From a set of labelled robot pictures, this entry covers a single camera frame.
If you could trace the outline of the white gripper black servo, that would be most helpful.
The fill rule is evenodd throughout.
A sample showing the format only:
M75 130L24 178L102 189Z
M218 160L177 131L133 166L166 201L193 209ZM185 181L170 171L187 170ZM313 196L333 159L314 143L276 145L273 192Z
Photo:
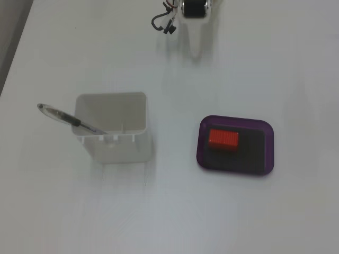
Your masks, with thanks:
M179 20L186 24L190 54L201 58L208 48L208 25L212 0L179 1Z

